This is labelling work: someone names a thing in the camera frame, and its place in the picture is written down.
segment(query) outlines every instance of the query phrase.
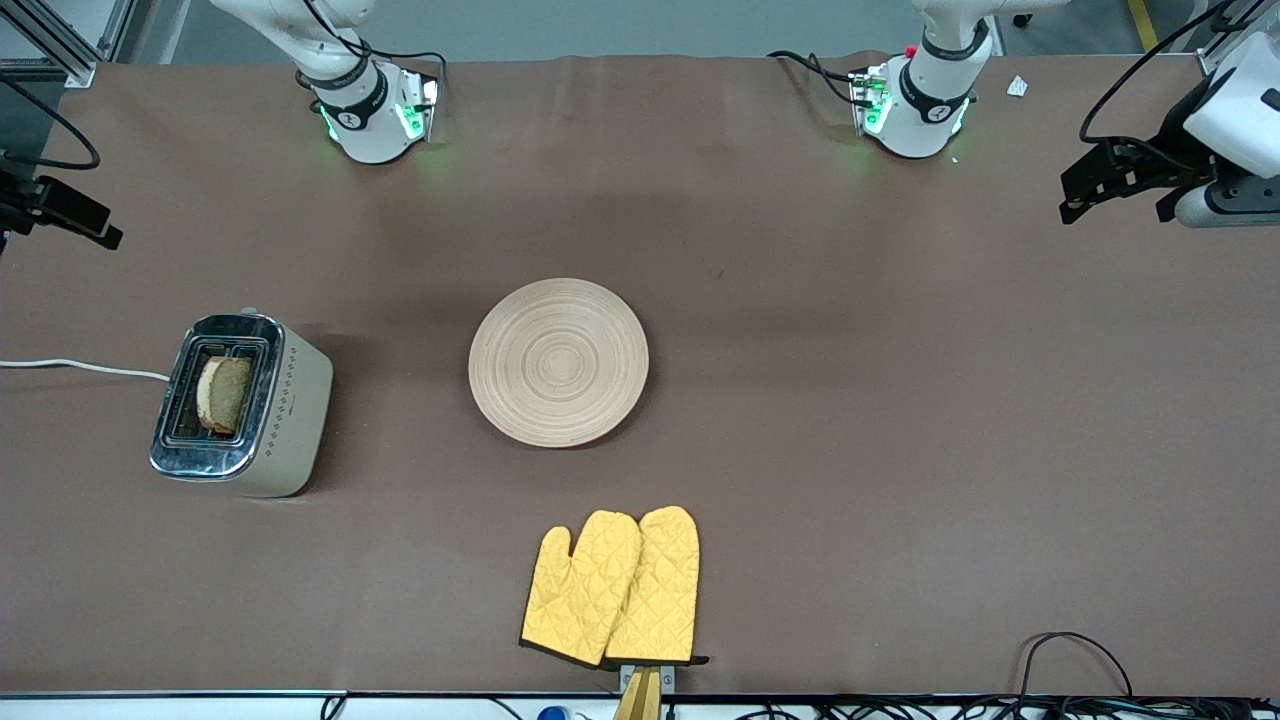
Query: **toaster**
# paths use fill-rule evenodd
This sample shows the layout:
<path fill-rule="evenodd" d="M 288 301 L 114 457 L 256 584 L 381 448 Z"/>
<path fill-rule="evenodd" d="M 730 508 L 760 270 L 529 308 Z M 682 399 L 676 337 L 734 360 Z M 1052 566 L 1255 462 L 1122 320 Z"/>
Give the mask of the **toaster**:
<path fill-rule="evenodd" d="M 232 434 L 205 428 L 196 407 L 200 374 L 215 356 L 246 357 L 252 368 Z M 282 323 L 252 311 L 210 315 L 187 332 L 174 361 L 151 466 L 248 497 L 293 495 L 311 475 L 332 387 L 329 359 Z"/>

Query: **power cord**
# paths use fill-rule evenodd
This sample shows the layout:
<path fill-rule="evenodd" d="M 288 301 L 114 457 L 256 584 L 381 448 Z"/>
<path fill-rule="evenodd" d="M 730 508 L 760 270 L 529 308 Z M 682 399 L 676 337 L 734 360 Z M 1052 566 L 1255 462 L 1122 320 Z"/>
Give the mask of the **power cord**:
<path fill-rule="evenodd" d="M 777 58 L 780 60 L 795 60 L 796 63 L 799 63 L 801 67 L 804 67 L 810 73 L 817 73 L 818 77 L 820 77 L 823 79 L 823 82 L 827 83 L 827 87 L 831 88 L 831 91 L 836 95 L 836 97 L 840 97 L 841 100 L 844 100 L 845 102 L 847 102 L 850 105 L 854 105 L 855 108 L 870 108 L 872 106 L 872 104 L 868 102 L 867 100 L 856 100 L 856 99 L 854 99 L 854 97 L 851 97 L 849 95 L 845 95 L 844 92 L 840 91 L 838 87 L 836 87 L 836 81 L 849 82 L 849 74 L 863 72 L 867 68 L 856 68 L 854 70 L 849 70 L 847 74 L 840 74 L 840 73 L 833 73 L 833 72 L 828 70 L 827 68 L 822 67 L 822 60 L 819 60 L 818 55 L 815 55 L 814 53 L 809 53 L 808 58 L 801 58 L 800 55 L 797 55 L 797 54 L 795 54 L 795 53 L 792 53 L 790 50 L 776 50 L 773 53 L 769 53 L 768 56 L 769 58 Z"/>
<path fill-rule="evenodd" d="M 781 707 L 774 710 L 772 705 L 765 705 L 764 710 L 758 710 L 755 712 L 748 712 L 746 715 L 740 715 L 737 720 L 800 720 L 796 715 L 782 710 Z"/>
<path fill-rule="evenodd" d="M 151 378 L 165 383 L 169 382 L 169 375 L 161 375 L 160 373 L 108 368 L 105 365 L 93 365 L 92 363 L 81 363 L 79 360 L 67 360 L 65 357 L 56 357 L 54 360 L 0 360 L 0 368 L 28 369 L 61 366 L 79 368 L 81 370 L 92 370 L 95 373 L 109 373 L 111 375 L 132 375 L 137 378 Z"/>
<path fill-rule="evenodd" d="M 498 707 L 500 707 L 500 708 L 506 710 L 506 711 L 507 711 L 507 715 L 511 715 L 511 716 L 512 716 L 512 717 L 515 717 L 516 720 L 525 720 L 524 717 L 521 717 L 521 716 L 520 716 L 520 714 L 518 714 L 518 712 L 516 712 L 515 710 L 512 710 L 512 708 L 511 708 L 511 706 L 509 706 L 509 705 L 507 705 L 506 702 L 502 702 L 500 700 L 498 700 L 498 698 L 495 698 L 495 697 L 490 697 L 489 700 L 490 700 L 490 701 L 493 701 L 494 703 L 497 703 L 497 705 L 498 705 Z"/>
<path fill-rule="evenodd" d="M 1226 9 L 1224 8 L 1208 26 L 1217 37 L 1213 38 L 1213 42 L 1210 44 L 1208 47 L 1204 47 L 1204 53 L 1213 53 L 1221 47 L 1224 42 L 1226 42 L 1226 38 L 1231 33 L 1248 28 L 1249 23 L 1254 19 L 1253 13 L 1258 12 L 1258 8 L 1261 8 L 1265 3 L 1266 0 L 1253 0 L 1253 4 L 1251 4 L 1247 10 L 1238 14 L 1235 18 L 1226 17 Z"/>
<path fill-rule="evenodd" d="M 1032 696 L 1030 673 L 1037 652 L 1044 643 L 1057 638 L 1068 638 L 1092 646 L 1102 652 L 1116 667 L 1124 685 L 1121 697 L 1047 697 Z M 979 696 L 960 706 L 950 720 L 978 720 L 991 714 L 989 720 L 1121 720 L 1119 714 L 1138 715 L 1153 720 L 1253 720 L 1254 703 L 1247 700 L 1224 698 L 1178 698 L 1134 696 L 1129 673 L 1120 660 L 1102 643 L 1073 632 L 1043 633 L 1033 637 L 1034 642 L 1027 651 L 1023 679 L 1018 694 Z M 838 698 L 842 706 L 814 706 L 819 720 L 868 720 L 876 716 L 890 720 L 937 720 L 936 715 L 924 707 L 928 696 L 844 696 Z M 1028 714 L 1027 710 L 1039 711 Z M 771 717 L 791 720 L 767 706 L 764 712 L 753 712 L 739 720 Z"/>
<path fill-rule="evenodd" d="M 320 720 L 334 720 L 346 706 L 347 696 L 344 694 L 324 698 L 324 705 L 320 706 Z"/>
<path fill-rule="evenodd" d="M 31 102 L 36 108 L 40 108 L 46 115 L 52 118 L 58 124 L 67 128 L 67 131 L 70 132 L 76 137 L 76 140 L 81 142 L 81 145 L 84 146 L 84 150 L 88 150 L 90 160 L 87 163 L 70 163 L 67 160 L 50 160 L 49 158 L 28 158 L 26 155 L 13 155 L 8 150 L 0 151 L 0 158 L 9 160 L 10 163 L 17 163 L 19 165 L 36 165 L 36 167 L 42 165 L 45 168 L 59 168 L 63 170 L 92 170 L 93 168 L 102 164 L 102 156 L 97 154 L 97 149 L 93 147 L 93 143 L 90 142 L 88 138 L 84 137 L 84 133 L 77 129 L 76 126 L 70 124 L 67 120 L 67 118 L 61 117 L 58 113 L 58 110 L 54 110 L 52 108 L 46 105 L 44 100 L 32 95 L 26 87 L 22 87 L 13 78 L 10 78 L 8 74 L 3 72 L 0 72 L 0 82 L 8 85 L 14 92 L 26 97 L 28 102 Z"/>
<path fill-rule="evenodd" d="M 444 55 L 440 55 L 439 53 L 433 53 L 433 51 L 426 51 L 426 53 L 388 53 L 385 50 L 375 50 L 374 47 L 371 47 L 369 45 L 369 42 L 364 41 L 364 40 L 361 40 L 360 45 L 356 45 L 356 44 L 351 42 L 349 40 L 347 40 L 346 37 L 342 37 L 340 35 L 338 35 L 338 29 L 335 27 L 333 27 L 333 24 L 320 13 L 320 9 L 316 8 L 315 0 L 302 0 L 302 3 L 306 4 L 307 10 L 311 13 L 311 17 L 315 18 L 317 23 L 320 23 L 320 27 L 323 27 L 325 29 L 325 32 L 328 32 L 330 36 L 333 36 L 334 40 L 337 40 L 338 42 L 340 42 L 343 47 L 346 47 L 347 50 L 349 50 L 357 58 L 369 58 L 369 56 L 372 56 L 372 55 L 376 55 L 379 58 L 385 58 L 388 60 L 396 60 L 396 59 L 401 59 L 401 58 L 403 58 L 403 59 L 435 58 L 439 61 L 439 64 L 440 64 L 440 76 L 442 77 L 444 76 L 445 68 L 449 64 L 448 60 L 444 59 Z"/>
<path fill-rule="evenodd" d="M 1208 20 L 1210 18 L 1220 18 L 1221 13 L 1226 12 L 1226 8 L 1230 6 L 1231 3 L 1234 1 L 1235 0 L 1222 0 L 1221 3 L 1210 8 L 1208 10 L 1204 10 L 1199 15 L 1196 15 L 1194 18 L 1188 20 L 1187 24 L 1175 29 L 1172 35 L 1170 35 L 1165 40 L 1161 40 L 1155 47 L 1148 50 L 1146 55 L 1143 55 L 1142 58 L 1138 59 L 1138 61 L 1130 65 L 1129 69 L 1125 70 L 1123 76 L 1120 76 L 1120 79 L 1117 79 L 1115 85 L 1112 85 L 1111 88 L 1107 90 L 1102 95 L 1102 97 L 1098 99 L 1098 101 L 1093 105 L 1089 113 L 1084 115 L 1084 122 L 1080 123 L 1080 142 L 1088 142 L 1091 145 L 1102 145 L 1105 142 L 1111 141 L 1111 142 L 1125 142 L 1129 145 L 1135 145 L 1151 152 L 1152 155 L 1160 158 L 1161 160 L 1169 163 L 1170 165 L 1178 168 L 1179 170 L 1194 172 L 1194 168 L 1192 168 L 1190 165 L 1174 159 L 1167 152 L 1160 150 L 1158 147 L 1155 147 L 1153 145 L 1151 145 L 1144 140 L 1138 140 L 1137 137 L 1129 137 L 1129 136 L 1108 136 L 1108 137 L 1092 136 L 1089 135 L 1089 127 L 1093 124 L 1093 120 L 1098 117 L 1098 113 L 1102 111 L 1102 108 L 1105 108 L 1106 104 L 1110 102 L 1112 97 L 1115 97 L 1116 92 L 1119 92 L 1120 88 L 1124 87 L 1124 85 L 1129 82 L 1129 79 L 1133 78 L 1133 76 L 1139 69 L 1142 69 L 1143 65 L 1149 63 L 1151 59 L 1155 58 L 1156 55 L 1164 53 L 1165 49 L 1172 45 L 1174 41 L 1176 41 L 1179 37 L 1199 27 L 1204 20 Z"/>

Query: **yellow oven mitt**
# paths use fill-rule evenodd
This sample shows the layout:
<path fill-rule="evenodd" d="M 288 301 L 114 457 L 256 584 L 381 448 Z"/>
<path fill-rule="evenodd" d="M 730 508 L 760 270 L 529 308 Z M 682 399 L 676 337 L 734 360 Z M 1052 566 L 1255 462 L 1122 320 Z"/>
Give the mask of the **yellow oven mitt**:
<path fill-rule="evenodd" d="M 571 542 L 568 528 L 543 537 L 520 644 L 595 667 L 636 574 L 640 528 L 630 515 L 598 510 L 572 555 Z"/>
<path fill-rule="evenodd" d="M 611 664 L 680 665 L 694 660 L 694 611 L 701 551 L 684 507 L 640 520 L 640 566 L 604 655 Z"/>

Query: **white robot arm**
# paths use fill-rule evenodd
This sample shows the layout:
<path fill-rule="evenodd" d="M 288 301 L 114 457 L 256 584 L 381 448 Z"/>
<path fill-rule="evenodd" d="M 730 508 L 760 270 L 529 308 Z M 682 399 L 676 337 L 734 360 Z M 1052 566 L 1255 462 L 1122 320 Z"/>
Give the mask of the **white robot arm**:
<path fill-rule="evenodd" d="M 1155 136 L 1092 140 L 1062 173 L 1064 223 L 1107 200 L 1172 188 L 1156 202 L 1161 222 L 1280 224 L 1280 6 L 1253 28 Z"/>
<path fill-rule="evenodd" d="M 899 55 L 854 78 L 855 126 L 904 158 L 937 154 L 960 132 L 973 82 L 991 58 L 993 31 L 983 18 L 1068 1 L 911 0 L 924 15 L 924 38 L 913 56 Z"/>
<path fill-rule="evenodd" d="M 329 136 L 353 160 L 387 163 L 428 138 L 438 81 L 374 58 L 352 29 L 374 0 L 210 1 L 293 59 L 320 99 Z"/>

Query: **round wooden plate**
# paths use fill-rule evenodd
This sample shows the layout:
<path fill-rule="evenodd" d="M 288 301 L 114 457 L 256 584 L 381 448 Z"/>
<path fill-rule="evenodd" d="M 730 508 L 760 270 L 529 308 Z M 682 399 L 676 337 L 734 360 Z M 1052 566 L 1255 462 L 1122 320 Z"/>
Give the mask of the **round wooden plate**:
<path fill-rule="evenodd" d="M 649 375 L 631 307 L 586 281 L 539 281 L 508 295 L 471 343 L 471 393 L 508 436 L 571 447 L 617 427 Z"/>

